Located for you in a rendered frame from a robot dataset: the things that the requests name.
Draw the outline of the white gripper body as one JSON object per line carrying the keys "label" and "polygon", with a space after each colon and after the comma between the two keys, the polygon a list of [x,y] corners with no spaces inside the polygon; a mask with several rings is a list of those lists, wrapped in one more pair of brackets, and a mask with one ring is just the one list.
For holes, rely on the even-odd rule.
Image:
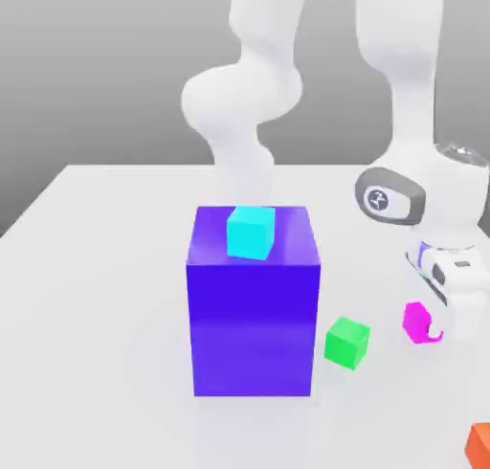
{"label": "white gripper body", "polygon": [[406,259],[444,305],[447,332],[475,337],[490,302],[490,271],[479,252],[407,252]]}

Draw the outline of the small magenta cube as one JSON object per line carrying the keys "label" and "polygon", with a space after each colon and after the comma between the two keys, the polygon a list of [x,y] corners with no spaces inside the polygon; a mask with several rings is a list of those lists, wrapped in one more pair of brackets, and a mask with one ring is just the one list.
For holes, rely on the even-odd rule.
{"label": "small magenta cube", "polygon": [[444,332],[431,333],[433,319],[431,313],[421,302],[409,302],[405,306],[402,326],[416,345],[440,343]]}

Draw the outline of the small green cube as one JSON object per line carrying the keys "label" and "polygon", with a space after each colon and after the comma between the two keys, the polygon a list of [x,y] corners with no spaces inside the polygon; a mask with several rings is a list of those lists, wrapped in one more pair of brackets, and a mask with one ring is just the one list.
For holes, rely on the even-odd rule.
{"label": "small green cube", "polygon": [[370,327],[341,316],[325,336],[324,358],[355,370],[368,350]]}

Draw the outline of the small orange cube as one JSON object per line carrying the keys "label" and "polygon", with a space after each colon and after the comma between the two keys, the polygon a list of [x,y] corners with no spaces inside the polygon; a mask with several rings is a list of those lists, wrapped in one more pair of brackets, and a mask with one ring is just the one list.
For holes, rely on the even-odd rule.
{"label": "small orange cube", "polygon": [[490,469],[490,422],[472,425],[465,455],[472,469]]}

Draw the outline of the small cyan cube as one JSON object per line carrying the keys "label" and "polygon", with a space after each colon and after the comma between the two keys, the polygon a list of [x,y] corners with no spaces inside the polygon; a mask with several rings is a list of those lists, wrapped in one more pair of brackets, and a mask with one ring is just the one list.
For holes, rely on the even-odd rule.
{"label": "small cyan cube", "polygon": [[273,208],[236,206],[227,219],[227,254],[265,260],[275,242],[275,226]]}

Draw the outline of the large purple box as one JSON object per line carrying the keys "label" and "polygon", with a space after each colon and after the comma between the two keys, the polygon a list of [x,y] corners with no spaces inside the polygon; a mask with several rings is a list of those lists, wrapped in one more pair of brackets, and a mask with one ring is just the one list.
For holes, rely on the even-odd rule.
{"label": "large purple box", "polygon": [[230,257],[230,207],[196,210],[186,263],[197,396],[307,396],[321,282],[304,207],[276,209],[264,260]]}

